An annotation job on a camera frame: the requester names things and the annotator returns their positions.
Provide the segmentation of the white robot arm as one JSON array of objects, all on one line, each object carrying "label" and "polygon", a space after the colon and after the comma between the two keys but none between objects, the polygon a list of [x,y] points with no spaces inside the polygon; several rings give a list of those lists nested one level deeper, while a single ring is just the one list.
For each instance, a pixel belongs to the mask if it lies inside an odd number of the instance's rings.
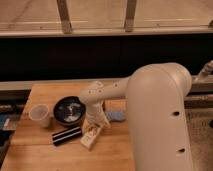
[{"label": "white robot arm", "polygon": [[106,126],[102,102],[124,98],[136,171],[193,171],[184,98],[192,87],[178,63],[150,64],[111,85],[80,92],[87,120]]}]

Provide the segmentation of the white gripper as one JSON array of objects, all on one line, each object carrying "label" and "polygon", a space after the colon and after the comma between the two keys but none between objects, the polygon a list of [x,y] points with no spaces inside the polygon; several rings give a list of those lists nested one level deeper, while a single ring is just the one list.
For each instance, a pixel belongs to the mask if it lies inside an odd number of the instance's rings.
[{"label": "white gripper", "polygon": [[106,118],[101,104],[93,104],[86,106],[86,119],[82,125],[82,132],[86,133],[93,124],[97,124],[104,128],[110,128],[111,124]]}]

